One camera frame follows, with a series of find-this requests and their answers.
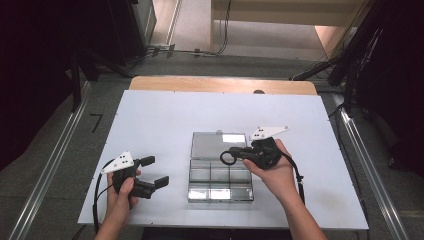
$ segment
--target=hand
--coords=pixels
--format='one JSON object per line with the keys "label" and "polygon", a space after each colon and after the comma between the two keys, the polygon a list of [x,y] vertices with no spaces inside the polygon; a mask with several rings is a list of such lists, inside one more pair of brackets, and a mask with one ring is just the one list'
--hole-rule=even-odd
{"label": "hand", "polygon": [[[276,139],[275,143],[282,152],[291,157],[280,139]],[[297,195],[294,183],[293,167],[284,156],[281,156],[281,159],[278,161],[276,166],[268,170],[260,169],[248,159],[243,159],[243,164],[253,174],[262,179],[268,189],[278,198],[278,200],[283,201],[284,199],[292,196],[292,194]]]}
{"label": "hand", "polygon": [[[141,171],[137,169],[136,175],[140,175]],[[113,183],[113,173],[107,174],[107,184]],[[100,227],[96,239],[116,239],[119,232],[123,230],[128,223],[129,210],[138,203],[138,198],[131,197],[128,201],[128,195],[134,187],[134,179],[127,178],[116,193],[113,187],[107,190],[107,210],[106,216]]]}

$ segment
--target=white tabletop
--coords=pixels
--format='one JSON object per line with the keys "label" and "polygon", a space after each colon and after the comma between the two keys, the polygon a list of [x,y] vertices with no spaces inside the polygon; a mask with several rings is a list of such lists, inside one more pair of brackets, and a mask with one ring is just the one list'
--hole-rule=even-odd
{"label": "white tabletop", "polygon": [[[169,176],[167,187],[141,199],[129,224],[168,227],[287,228],[283,208],[253,176],[255,200],[246,203],[189,203],[187,199],[193,132],[253,133],[258,126],[289,126],[280,138],[305,176],[306,206],[321,228],[368,229],[358,197],[319,96],[125,91],[94,173],[78,223],[93,223],[97,176],[123,151],[149,155],[141,179]],[[102,178],[100,190],[106,188]],[[105,194],[98,202],[106,211]]]}

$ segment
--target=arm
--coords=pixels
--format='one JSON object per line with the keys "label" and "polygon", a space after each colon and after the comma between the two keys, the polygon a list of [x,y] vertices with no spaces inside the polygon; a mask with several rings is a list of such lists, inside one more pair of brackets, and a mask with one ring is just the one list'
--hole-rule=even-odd
{"label": "arm", "polygon": [[[108,186],[112,184],[112,173],[107,175]],[[134,186],[134,179],[127,178],[122,184],[119,194],[115,192],[113,187],[107,190],[107,211],[103,224],[95,239],[108,240],[118,239],[118,235],[124,229],[128,222],[130,208],[134,207],[138,198],[132,197],[128,201],[128,194]]]}
{"label": "arm", "polygon": [[[290,156],[281,140],[277,139],[275,143],[281,151]],[[269,170],[262,170],[247,159],[243,160],[243,163],[262,179],[280,201],[286,212],[293,239],[327,239],[300,199],[294,183],[293,168],[285,157],[281,157],[278,164]]]}

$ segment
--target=transparent compartment box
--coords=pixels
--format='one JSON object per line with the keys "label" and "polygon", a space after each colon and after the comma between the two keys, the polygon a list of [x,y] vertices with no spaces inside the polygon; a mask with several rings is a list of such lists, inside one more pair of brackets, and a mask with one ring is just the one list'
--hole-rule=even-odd
{"label": "transparent compartment box", "polygon": [[222,152],[234,146],[246,146],[244,134],[221,132],[193,134],[188,187],[189,202],[250,203],[253,201],[250,171],[241,161],[227,166],[219,159]]}

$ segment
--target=person's left hand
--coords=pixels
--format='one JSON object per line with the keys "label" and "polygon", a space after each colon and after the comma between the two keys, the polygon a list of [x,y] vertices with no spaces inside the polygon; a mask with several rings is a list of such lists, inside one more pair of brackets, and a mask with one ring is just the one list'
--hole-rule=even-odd
{"label": "person's left hand", "polygon": [[[107,174],[107,184],[112,185],[113,173]],[[100,227],[96,239],[115,239],[119,232],[123,230],[128,223],[129,210],[138,203],[137,197],[131,197],[128,201],[128,195],[134,187],[134,179],[127,178],[116,193],[113,187],[107,189],[107,210],[106,216]]]}

